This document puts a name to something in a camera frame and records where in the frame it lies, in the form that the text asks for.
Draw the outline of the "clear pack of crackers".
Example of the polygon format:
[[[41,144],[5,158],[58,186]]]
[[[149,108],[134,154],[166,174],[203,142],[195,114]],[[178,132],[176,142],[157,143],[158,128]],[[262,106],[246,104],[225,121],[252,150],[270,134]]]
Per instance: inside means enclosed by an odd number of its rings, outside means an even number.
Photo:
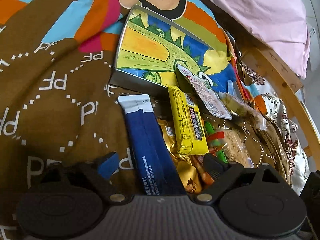
[[[242,164],[244,167],[253,168],[254,164],[249,156],[245,142],[241,137],[241,129],[234,124],[231,120],[220,119],[215,116],[204,114],[202,116],[203,124],[208,121],[215,129],[223,130],[225,133],[225,141],[227,146],[225,147],[225,155],[227,161],[236,161]]]

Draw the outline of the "green red orange snack packet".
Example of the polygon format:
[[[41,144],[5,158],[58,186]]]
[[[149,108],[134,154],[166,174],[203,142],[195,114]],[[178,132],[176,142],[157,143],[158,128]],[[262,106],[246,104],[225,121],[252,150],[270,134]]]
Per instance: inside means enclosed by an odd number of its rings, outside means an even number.
[[[220,161],[228,163],[224,152],[225,147],[227,146],[224,131],[215,129],[208,121],[204,122],[204,129],[206,132],[209,153],[216,156]]]

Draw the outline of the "gold foil snack packet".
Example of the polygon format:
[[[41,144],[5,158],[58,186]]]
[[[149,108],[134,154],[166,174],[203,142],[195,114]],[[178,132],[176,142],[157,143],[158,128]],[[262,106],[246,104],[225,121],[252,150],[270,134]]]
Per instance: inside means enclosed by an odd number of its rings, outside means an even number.
[[[203,156],[178,154],[173,122],[161,119],[157,119],[157,122],[185,190],[199,194],[212,185],[214,179],[204,170]]]

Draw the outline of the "yellow snack bar pack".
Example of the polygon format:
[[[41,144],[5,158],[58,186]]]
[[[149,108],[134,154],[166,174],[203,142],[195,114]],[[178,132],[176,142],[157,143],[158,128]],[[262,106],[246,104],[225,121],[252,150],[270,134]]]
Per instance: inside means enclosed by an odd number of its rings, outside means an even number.
[[[196,99],[176,86],[169,86],[168,94],[177,152],[184,155],[205,155],[208,153],[208,145]]]

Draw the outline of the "blue white snack pouch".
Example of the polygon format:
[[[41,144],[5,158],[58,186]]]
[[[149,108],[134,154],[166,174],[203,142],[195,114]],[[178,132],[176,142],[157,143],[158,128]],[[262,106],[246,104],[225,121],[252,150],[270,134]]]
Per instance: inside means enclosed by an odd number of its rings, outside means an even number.
[[[123,95],[118,97],[118,103],[124,111],[131,148],[145,193],[148,196],[185,195],[150,97],[147,94]]]

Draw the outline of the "clear bag of bread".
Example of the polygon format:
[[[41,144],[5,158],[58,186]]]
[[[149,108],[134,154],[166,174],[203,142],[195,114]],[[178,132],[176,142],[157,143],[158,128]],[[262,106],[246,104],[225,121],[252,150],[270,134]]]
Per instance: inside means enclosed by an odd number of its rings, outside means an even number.
[[[219,92],[219,97],[229,111],[232,111],[242,117],[255,129],[267,129],[266,119],[261,113],[257,112],[255,109],[231,94]]]

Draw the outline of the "white pink printed snack packet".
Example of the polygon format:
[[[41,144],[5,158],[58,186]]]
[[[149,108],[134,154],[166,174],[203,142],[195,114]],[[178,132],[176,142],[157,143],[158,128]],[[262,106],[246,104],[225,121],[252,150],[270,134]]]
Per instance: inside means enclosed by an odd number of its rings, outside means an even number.
[[[232,120],[231,114],[217,93],[212,90],[207,80],[194,75],[190,70],[178,63],[176,64],[176,69],[190,83],[211,115],[221,119]]]

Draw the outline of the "white floral satin quilt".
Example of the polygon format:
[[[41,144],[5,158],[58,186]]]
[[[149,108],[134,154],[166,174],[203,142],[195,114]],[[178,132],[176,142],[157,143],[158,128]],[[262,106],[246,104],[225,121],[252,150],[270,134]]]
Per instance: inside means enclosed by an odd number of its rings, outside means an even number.
[[[256,71],[241,66],[239,73],[244,78],[244,85],[253,97],[254,107],[275,126],[279,139],[286,153],[291,186],[297,194],[301,194],[310,174],[309,162],[296,135],[298,125],[288,117],[287,107],[277,96],[270,83]]]

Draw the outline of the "metal tray with dinosaur picture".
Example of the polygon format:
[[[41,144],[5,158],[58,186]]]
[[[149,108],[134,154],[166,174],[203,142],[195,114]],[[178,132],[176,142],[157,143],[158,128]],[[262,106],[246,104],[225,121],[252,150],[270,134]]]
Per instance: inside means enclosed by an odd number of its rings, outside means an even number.
[[[120,35],[110,84],[160,96],[178,85],[176,68],[182,66],[216,92],[227,91],[232,81],[241,93],[234,60],[230,52],[215,50],[174,21],[135,5]]]

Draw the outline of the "colourful monkey print blanket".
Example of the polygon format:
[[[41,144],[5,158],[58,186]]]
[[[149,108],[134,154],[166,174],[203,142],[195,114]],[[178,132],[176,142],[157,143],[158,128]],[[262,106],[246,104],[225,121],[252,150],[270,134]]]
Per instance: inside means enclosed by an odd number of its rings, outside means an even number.
[[[194,47],[163,29],[198,70],[214,77],[218,55],[235,65],[231,43],[208,0],[1,0],[1,239],[22,239],[16,206],[31,189],[67,177],[84,191],[78,166],[112,151],[111,180],[140,197],[135,159],[109,79],[123,23],[135,4],[203,39]]]

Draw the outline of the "pink bed sheet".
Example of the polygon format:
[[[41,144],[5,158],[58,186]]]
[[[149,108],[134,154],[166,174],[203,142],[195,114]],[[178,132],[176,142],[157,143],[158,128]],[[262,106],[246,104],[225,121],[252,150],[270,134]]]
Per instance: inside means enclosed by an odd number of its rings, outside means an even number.
[[[272,48],[298,77],[306,77],[310,36],[302,0],[210,1]]]

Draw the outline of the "wooden bed frame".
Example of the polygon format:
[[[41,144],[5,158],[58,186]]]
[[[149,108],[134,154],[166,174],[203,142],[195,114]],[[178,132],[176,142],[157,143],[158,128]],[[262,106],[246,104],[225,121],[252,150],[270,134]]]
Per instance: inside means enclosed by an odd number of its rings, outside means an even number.
[[[312,124],[306,107],[297,98],[296,92],[303,85],[289,66],[270,48],[255,45],[241,45],[242,61],[259,75],[265,77],[283,100],[289,118],[296,118],[305,135],[307,146],[304,147],[308,157],[313,157],[319,170],[319,135]]]

